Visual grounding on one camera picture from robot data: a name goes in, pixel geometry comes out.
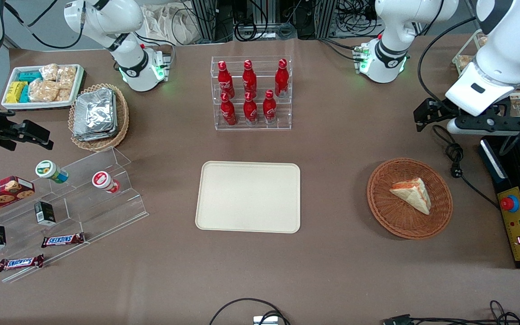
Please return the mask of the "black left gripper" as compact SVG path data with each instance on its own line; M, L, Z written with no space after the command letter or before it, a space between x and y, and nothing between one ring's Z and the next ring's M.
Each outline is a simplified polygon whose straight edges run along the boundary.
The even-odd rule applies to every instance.
M511 101L509 98L504 98L487 107L485 111L479 114L479 117L505 116L508 111L511 111ZM427 98L413 111L413 119L416 123L417 132L422 132L429 124L440 123L441 121L454 119L463 115L471 116L471 114L457 107L449 99L444 99L442 103L439 103L435 99Z

